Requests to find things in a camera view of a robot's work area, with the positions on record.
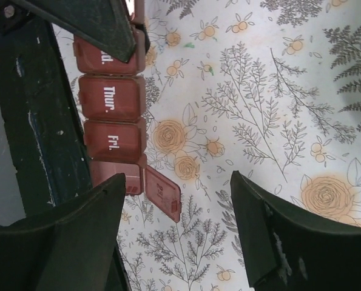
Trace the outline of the red weekly pill organizer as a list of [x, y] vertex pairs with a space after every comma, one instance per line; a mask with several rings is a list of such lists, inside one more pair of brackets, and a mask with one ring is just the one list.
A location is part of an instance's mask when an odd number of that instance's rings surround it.
[[84, 142], [93, 186], [122, 173], [126, 194], [145, 194], [175, 222], [181, 216], [179, 186], [147, 164], [145, 68], [149, 39], [144, 31], [144, 1], [125, 1], [133, 40], [137, 42], [129, 62], [75, 36], [73, 51], [83, 75], [79, 78], [79, 102], [86, 121]]

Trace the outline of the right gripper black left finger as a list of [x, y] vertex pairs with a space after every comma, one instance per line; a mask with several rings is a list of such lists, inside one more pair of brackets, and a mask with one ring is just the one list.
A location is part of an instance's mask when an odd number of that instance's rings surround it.
[[129, 290], [116, 241], [119, 173], [39, 215], [0, 226], [0, 290]]

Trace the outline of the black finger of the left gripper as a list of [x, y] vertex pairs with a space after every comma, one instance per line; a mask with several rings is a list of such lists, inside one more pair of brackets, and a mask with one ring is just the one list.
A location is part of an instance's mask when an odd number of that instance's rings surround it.
[[7, 34], [32, 16], [60, 26], [124, 63], [137, 46], [125, 1], [0, 1], [0, 32]]

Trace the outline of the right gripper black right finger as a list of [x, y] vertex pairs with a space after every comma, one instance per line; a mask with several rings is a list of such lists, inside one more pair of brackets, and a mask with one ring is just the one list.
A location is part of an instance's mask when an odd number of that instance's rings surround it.
[[250, 287], [361, 290], [361, 228], [295, 206], [238, 171], [230, 184]]

